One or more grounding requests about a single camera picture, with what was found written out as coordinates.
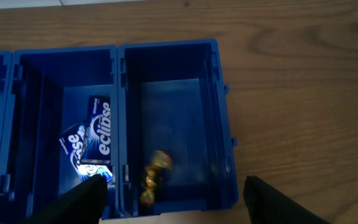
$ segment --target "black object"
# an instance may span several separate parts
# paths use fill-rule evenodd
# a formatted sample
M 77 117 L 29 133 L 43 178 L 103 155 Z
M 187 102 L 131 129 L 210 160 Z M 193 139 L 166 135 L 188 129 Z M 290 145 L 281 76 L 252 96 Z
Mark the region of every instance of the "black object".
M 22 223 L 99 223 L 106 202 L 106 178 L 96 174 Z
M 252 224 L 328 223 L 256 176 L 247 176 L 243 197 Z

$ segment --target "wooden surface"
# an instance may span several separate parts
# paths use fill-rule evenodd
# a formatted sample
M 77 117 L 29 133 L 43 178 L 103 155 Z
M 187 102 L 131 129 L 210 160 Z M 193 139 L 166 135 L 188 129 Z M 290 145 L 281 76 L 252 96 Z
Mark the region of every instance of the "wooden surface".
M 257 175 L 358 223 L 358 0 L 144 1 L 0 11 L 0 50 L 216 38 L 241 194 Z M 249 223 L 232 210 L 113 223 Z

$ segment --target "wood grain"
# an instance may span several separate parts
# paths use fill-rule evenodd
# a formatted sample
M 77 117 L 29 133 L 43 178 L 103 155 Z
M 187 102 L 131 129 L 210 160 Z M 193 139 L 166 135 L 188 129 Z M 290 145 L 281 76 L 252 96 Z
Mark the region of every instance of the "wood grain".
M 358 0 L 185 0 L 0 10 L 0 50 L 216 38 L 257 175 L 332 223 L 358 223 Z M 113 223 L 249 223 L 232 210 Z

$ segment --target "gold wrapped candy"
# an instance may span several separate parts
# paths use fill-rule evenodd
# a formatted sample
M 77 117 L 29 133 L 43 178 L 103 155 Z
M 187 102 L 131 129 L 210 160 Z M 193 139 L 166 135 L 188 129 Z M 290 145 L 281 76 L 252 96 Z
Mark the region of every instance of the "gold wrapped candy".
M 145 191 L 140 195 L 140 202 L 151 207 L 154 204 L 154 190 L 162 185 L 162 172 L 164 169 L 172 168 L 171 157 L 163 151 L 155 151 L 152 157 L 152 164 L 145 168 L 142 178 L 142 186 Z

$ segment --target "wooden table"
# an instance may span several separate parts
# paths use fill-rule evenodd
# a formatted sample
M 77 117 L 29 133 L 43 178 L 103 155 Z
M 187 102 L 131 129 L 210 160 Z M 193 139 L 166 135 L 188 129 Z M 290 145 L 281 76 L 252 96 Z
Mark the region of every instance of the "wooden table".
M 143 1 L 0 10 L 0 50 L 215 38 L 239 194 L 257 175 L 358 223 L 358 0 Z M 249 223 L 232 210 L 113 223 Z

